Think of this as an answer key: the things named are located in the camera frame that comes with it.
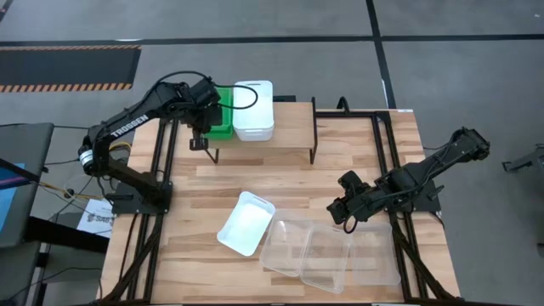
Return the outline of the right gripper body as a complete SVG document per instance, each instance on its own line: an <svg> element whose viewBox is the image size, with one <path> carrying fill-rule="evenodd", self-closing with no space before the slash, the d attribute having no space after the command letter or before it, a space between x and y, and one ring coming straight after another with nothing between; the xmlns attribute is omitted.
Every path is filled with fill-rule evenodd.
<svg viewBox="0 0 544 306"><path fill-rule="evenodd" d="M377 189L368 184L344 189L343 220L354 217L357 221L367 221L376 213L376 205L373 202L377 196Z"/></svg>

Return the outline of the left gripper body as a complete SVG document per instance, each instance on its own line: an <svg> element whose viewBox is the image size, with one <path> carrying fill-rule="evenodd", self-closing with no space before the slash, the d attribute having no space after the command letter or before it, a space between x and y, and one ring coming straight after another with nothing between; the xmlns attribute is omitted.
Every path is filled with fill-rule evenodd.
<svg viewBox="0 0 544 306"><path fill-rule="evenodd" d="M208 78L202 78L188 89L190 102L189 124L200 133L209 133L213 126L223 124L223 111L218 90Z"/></svg>

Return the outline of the green slotted plastic basket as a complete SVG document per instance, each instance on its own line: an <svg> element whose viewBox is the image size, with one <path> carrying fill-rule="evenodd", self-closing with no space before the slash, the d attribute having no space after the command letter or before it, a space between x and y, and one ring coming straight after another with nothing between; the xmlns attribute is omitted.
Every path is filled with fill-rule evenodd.
<svg viewBox="0 0 544 306"><path fill-rule="evenodd" d="M228 108L221 108L222 123L212 126L210 132L205 134L205 137L211 140L228 140L232 138L233 134L233 111L229 108L233 105L233 94L230 88L217 88L217 90L220 96L219 103L227 105Z"/></svg>

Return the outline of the clear plastic basket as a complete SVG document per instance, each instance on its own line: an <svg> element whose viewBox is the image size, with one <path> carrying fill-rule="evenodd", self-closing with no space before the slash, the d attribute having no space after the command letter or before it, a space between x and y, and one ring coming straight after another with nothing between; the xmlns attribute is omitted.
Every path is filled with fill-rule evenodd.
<svg viewBox="0 0 544 306"><path fill-rule="evenodd" d="M400 283L389 224L360 224L352 238L348 253L348 274L352 281L361 286L396 286Z"/></svg>
<svg viewBox="0 0 544 306"><path fill-rule="evenodd" d="M267 269L299 277L313 227L314 224L306 219L276 216L269 227L259 262Z"/></svg>
<svg viewBox="0 0 544 306"><path fill-rule="evenodd" d="M325 225L315 225L303 253L301 281L326 292L343 292L350 235Z"/></svg>

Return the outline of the white plastic basket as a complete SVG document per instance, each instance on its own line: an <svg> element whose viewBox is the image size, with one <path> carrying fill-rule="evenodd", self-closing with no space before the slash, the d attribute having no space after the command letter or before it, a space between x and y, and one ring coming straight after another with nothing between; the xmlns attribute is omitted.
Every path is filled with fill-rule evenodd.
<svg viewBox="0 0 544 306"><path fill-rule="evenodd" d="M223 228L217 233L218 241L244 257L251 257L275 211L275 205L271 202L242 191Z"/></svg>
<svg viewBox="0 0 544 306"><path fill-rule="evenodd" d="M272 138L275 128L273 83L268 80L240 81L233 89L233 128L244 142Z"/></svg>

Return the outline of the white printed paper sign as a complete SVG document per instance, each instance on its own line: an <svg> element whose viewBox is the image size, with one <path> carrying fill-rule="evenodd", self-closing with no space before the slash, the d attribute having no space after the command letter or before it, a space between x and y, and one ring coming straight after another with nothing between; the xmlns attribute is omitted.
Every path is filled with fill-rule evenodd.
<svg viewBox="0 0 544 306"><path fill-rule="evenodd" d="M107 200L90 200L83 212L77 229L90 234L111 237L115 216Z"/></svg>

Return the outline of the black hazard-striped floor mat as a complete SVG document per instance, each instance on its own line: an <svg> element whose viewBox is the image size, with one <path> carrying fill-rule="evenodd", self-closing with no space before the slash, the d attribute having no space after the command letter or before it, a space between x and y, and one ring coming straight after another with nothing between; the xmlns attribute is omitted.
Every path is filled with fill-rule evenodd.
<svg viewBox="0 0 544 306"><path fill-rule="evenodd" d="M129 90L139 45L0 47L0 93Z"/></svg>

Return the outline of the black desk base bar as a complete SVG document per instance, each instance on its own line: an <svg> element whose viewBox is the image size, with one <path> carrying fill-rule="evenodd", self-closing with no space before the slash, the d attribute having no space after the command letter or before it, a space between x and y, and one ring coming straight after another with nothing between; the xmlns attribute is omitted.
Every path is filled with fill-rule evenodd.
<svg viewBox="0 0 544 306"><path fill-rule="evenodd" d="M98 253L106 253L109 244L109 239L101 235L35 217L29 217L23 239Z"/></svg>

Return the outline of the dark side desk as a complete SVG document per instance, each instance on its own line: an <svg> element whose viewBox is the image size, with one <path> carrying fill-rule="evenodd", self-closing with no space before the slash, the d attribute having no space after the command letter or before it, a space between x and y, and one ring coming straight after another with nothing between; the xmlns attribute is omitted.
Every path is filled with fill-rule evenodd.
<svg viewBox="0 0 544 306"><path fill-rule="evenodd" d="M52 123L0 127L0 159L13 164L24 163L25 170L40 176L53 129ZM15 191L7 223L0 232L0 248L16 246L23 241L36 193L37 183L19 186Z"/></svg>

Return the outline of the blue screen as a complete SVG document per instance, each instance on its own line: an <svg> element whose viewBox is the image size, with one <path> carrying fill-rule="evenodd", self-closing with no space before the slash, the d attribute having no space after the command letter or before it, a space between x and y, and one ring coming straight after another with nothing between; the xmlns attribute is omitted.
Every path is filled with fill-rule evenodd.
<svg viewBox="0 0 544 306"><path fill-rule="evenodd" d="M11 164L0 159L0 232L7 223L15 191L21 185L28 184L29 178L16 167L25 168L24 163Z"/></svg>

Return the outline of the black aluminium table frame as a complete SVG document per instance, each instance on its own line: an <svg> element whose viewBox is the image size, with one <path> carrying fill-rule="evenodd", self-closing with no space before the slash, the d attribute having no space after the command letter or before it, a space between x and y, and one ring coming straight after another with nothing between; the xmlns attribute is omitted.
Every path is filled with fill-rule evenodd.
<svg viewBox="0 0 544 306"><path fill-rule="evenodd" d="M178 131L173 157L173 202L161 233L153 303L370 303L399 302L400 286L361 286L347 277L334 294L266 269L220 244L217 234L238 195L250 191L279 209L330 224L328 205L343 191L338 179L353 170L366 182L381 175L375 135L394 140L399 162L423 157L416 118L394 110L391 127L368 118L321 118L315 159L305 150L227 150L213 162L188 148Z"/></svg>

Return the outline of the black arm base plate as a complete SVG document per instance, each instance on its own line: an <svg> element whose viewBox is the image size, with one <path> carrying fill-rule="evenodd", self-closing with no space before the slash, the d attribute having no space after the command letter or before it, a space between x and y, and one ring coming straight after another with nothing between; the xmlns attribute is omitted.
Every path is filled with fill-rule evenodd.
<svg viewBox="0 0 544 306"><path fill-rule="evenodd" d="M419 191L387 200L384 209L390 212L436 213L441 210L438 194L443 188L443 185L436 186L435 182L430 180Z"/></svg>
<svg viewBox="0 0 544 306"><path fill-rule="evenodd" d="M133 187L120 183L113 194L106 198L113 201L114 214L167 213L172 200L173 184L160 182L158 185Z"/></svg>

